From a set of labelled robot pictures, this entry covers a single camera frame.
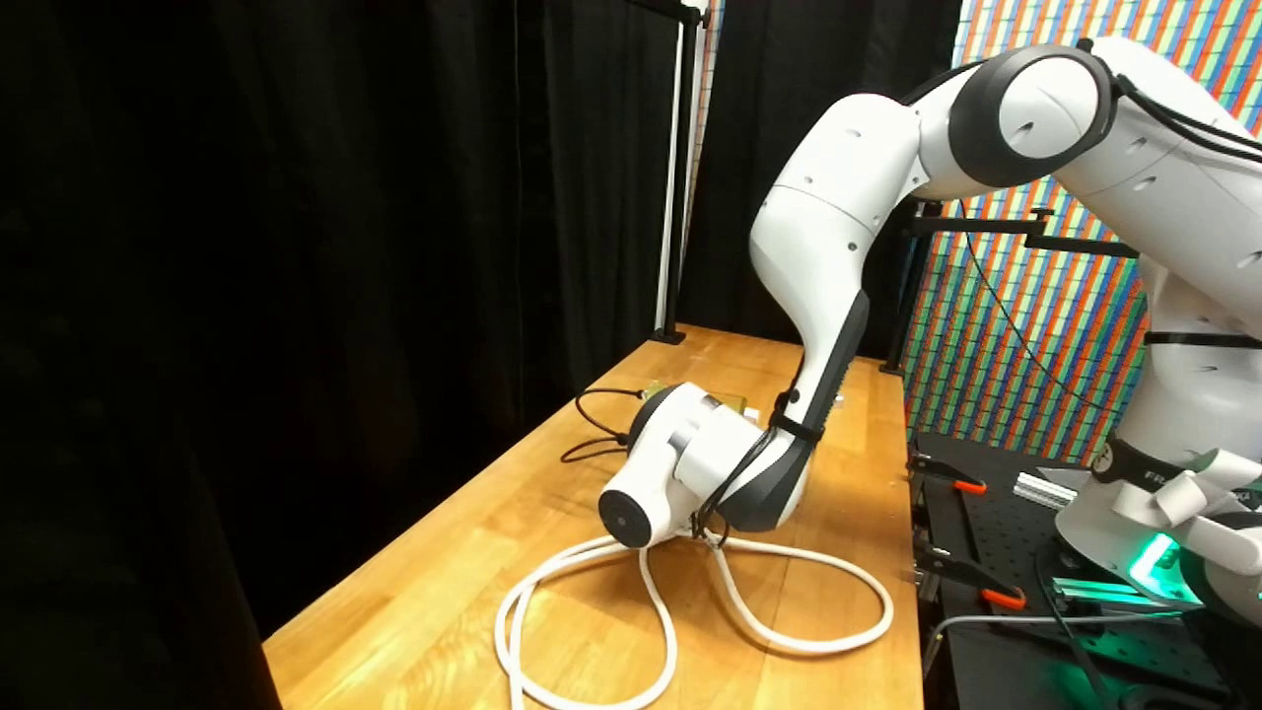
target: white device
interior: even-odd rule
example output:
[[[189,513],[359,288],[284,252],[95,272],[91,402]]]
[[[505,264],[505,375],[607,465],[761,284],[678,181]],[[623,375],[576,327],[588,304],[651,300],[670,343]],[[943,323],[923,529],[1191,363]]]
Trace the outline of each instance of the white device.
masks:
[[[1148,268],[1148,351],[1096,477],[1057,533],[1100,568],[1152,580],[1175,540],[1199,596],[1262,627],[1262,146],[1195,79],[1132,39],[1017,47],[903,107],[832,103],[773,181],[749,256],[805,359],[773,422],[694,383],[651,398],[631,458],[599,493],[627,548],[710,517],[777,529],[868,327],[864,260],[903,197],[954,201],[1053,174]]]

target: colorful patterned wall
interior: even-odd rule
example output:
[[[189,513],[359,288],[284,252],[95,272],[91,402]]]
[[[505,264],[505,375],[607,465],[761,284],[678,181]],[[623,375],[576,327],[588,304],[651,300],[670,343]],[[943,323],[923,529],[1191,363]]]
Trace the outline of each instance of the colorful patterned wall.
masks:
[[[1258,0],[966,0],[954,63],[1025,43],[1132,36],[1262,126]],[[950,217],[1053,209],[1053,237],[1116,241],[1061,185],[950,205]],[[903,375],[911,430],[1088,462],[1144,367],[1144,280],[1124,256],[1021,249],[1017,237],[939,233],[915,300]]]

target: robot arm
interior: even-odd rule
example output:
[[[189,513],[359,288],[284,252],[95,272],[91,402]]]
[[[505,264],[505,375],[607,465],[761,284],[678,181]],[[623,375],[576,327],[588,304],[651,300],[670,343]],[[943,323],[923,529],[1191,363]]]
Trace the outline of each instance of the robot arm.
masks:
[[[607,533],[643,548],[694,536],[710,513],[734,529],[777,529],[793,517],[868,323],[860,276],[879,225],[903,197],[950,201],[1045,174],[1156,272],[1156,343],[1116,430],[1124,465],[1104,473],[1132,481],[1100,497],[1104,517],[1120,517],[1116,489],[1140,489],[1140,509],[1159,509],[1156,489],[1195,454],[1234,450],[1262,462],[1258,142],[1140,43],[1021,47],[950,75],[915,107],[852,95],[824,110],[749,233],[761,284],[801,331],[797,379],[765,430],[690,383],[647,402],[631,458],[599,497]],[[1081,529],[1104,525],[1069,513],[1057,529],[1085,544]]]

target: black backdrop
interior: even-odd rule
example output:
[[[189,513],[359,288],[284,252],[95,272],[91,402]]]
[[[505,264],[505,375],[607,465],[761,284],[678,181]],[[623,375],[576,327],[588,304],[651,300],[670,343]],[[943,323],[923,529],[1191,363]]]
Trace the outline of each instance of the black backdrop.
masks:
[[[781,327],[761,189],[950,36],[947,0],[730,8],[682,320]],[[627,0],[8,0],[0,706],[241,706],[252,655],[209,655],[647,339],[670,51]]]

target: wooden tabletop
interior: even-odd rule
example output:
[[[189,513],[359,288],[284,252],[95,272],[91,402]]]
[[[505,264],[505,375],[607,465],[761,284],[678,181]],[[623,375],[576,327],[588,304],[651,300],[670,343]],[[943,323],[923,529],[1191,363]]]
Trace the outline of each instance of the wooden tabletop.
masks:
[[[599,387],[690,379],[765,414],[801,355],[773,339],[682,331],[682,343],[643,343]],[[635,418],[635,398],[592,394],[584,406],[615,430]],[[596,497],[623,454],[560,462],[592,434],[599,430],[576,406],[560,406],[264,639],[284,706],[509,706],[509,682],[493,655],[493,615],[505,592],[544,556],[603,536]],[[836,659],[769,655],[722,611],[702,548],[670,540],[651,548],[651,568],[678,623],[678,675],[659,706],[923,706],[907,422],[895,375],[883,375],[872,359],[852,363],[797,517],[757,540],[820,548],[868,568],[895,600],[895,627]],[[848,635],[876,619],[876,596],[840,572],[737,552],[734,572],[749,607],[785,635]],[[663,631],[639,588],[635,556],[536,592],[525,671],[548,690],[615,702],[643,690],[659,667]]]

